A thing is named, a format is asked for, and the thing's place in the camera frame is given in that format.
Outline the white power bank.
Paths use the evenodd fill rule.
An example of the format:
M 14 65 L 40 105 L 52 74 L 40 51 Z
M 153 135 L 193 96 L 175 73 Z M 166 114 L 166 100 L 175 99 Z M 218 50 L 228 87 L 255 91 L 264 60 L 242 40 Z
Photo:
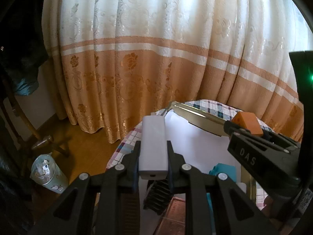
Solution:
M 143 117 L 139 154 L 139 175 L 144 180 L 163 180 L 168 174 L 168 150 L 165 119 Z

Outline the black hair clip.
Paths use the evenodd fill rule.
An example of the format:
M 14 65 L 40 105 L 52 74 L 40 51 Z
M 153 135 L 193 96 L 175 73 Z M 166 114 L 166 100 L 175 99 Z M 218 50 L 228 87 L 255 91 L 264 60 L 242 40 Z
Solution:
M 149 180 L 146 187 L 146 195 L 143 201 L 143 209 L 150 209 L 157 215 L 161 215 L 169 206 L 173 194 L 170 190 L 169 181 Z

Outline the small teal toy block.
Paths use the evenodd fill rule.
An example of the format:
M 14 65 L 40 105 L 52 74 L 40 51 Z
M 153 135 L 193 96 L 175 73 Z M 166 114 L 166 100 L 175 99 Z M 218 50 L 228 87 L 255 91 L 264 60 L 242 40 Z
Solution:
M 211 176 L 217 176 L 220 173 L 226 174 L 235 183 L 237 182 L 237 169 L 235 166 L 218 163 L 213 167 L 212 170 L 209 171 L 209 175 Z

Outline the orange cube block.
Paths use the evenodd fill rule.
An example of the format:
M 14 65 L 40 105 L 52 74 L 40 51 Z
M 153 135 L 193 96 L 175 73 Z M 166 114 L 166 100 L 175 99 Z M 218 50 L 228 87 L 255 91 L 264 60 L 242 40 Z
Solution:
M 231 121 L 241 128 L 249 130 L 252 135 L 263 136 L 263 130 L 258 119 L 252 112 L 239 111 Z

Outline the pink card box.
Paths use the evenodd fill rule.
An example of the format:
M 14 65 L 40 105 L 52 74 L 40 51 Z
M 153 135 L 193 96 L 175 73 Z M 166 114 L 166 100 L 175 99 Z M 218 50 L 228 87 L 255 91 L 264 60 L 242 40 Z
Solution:
M 161 215 L 159 224 L 153 234 L 184 235 L 186 218 L 186 201 L 173 197 L 169 206 Z

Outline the brown wooden comb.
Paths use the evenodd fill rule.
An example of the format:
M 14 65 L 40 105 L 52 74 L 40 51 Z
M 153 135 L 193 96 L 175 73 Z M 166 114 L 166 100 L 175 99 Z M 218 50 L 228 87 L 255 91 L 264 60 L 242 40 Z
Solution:
M 140 218 L 139 192 L 122 194 L 121 234 L 139 234 Z

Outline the large teal toy brick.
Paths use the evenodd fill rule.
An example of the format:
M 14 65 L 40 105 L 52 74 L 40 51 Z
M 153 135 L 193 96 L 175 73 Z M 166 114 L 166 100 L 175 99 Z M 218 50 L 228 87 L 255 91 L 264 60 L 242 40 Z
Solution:
M 206 194 L 207 197 L 207 202 L 209 204 L 209 211 L 210 211 L 210 215 L 213 216 L 213 208 L 212 208 L 212 200 L 211 200 L 211 194 L 207 193 Z

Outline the white paper tray liner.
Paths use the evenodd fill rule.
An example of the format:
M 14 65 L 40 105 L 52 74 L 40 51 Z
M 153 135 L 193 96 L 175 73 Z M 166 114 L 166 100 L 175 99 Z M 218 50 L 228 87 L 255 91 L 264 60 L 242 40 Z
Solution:
M 144 180 L 142 178 L 139 179 L 139 197 L 140 197 L 141 200 L 143 200 L 145 195 L 146 195 L 146 186 L 147 186 L 147 184 L 148 184 L 148 180 Z

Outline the gold metal tin tray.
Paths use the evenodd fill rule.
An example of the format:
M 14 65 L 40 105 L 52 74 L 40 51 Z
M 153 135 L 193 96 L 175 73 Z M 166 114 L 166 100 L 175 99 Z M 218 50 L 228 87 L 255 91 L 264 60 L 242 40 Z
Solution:
M 237 181 L 246 184 L 247 195 L 256 200 L 255 179 L 227 151 L 230 139 L 223 119 L 178 102 L 155 114 L 165 118 L 167 139 L 186 163 L 205 174 L 219 163 L 235 166 Z

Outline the clear plastic jar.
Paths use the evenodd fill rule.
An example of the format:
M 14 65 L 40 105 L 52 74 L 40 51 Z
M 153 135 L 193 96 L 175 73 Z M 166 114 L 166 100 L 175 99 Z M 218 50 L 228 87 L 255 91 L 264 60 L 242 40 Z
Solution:
M 30 178 L 37 184 L 62 194 L 69 182 L 51 154 L 39 155 L 32 164 Z

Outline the cream and orange curtain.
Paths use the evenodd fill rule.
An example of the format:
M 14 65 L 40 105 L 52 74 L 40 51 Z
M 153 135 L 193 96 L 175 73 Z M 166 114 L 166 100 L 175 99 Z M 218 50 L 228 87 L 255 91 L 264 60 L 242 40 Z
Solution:
M 123 138 L 172 101 L 213 100 L 303 135 L 289 53 L 312 49 L 293 0 L 44 0 L 52 102 L 87 133 Z

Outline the dark hanging clothes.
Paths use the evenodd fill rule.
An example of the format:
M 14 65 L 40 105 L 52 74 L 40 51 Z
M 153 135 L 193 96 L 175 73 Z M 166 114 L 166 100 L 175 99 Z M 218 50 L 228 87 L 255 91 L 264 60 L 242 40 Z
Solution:
M 29 96 L 48 59 L 43 42 L 44 0 L 1 0 L 1 101 Z M 27 234 L 33 226 L 31 192 L 23 162 L 1 119 L 1 234 Z

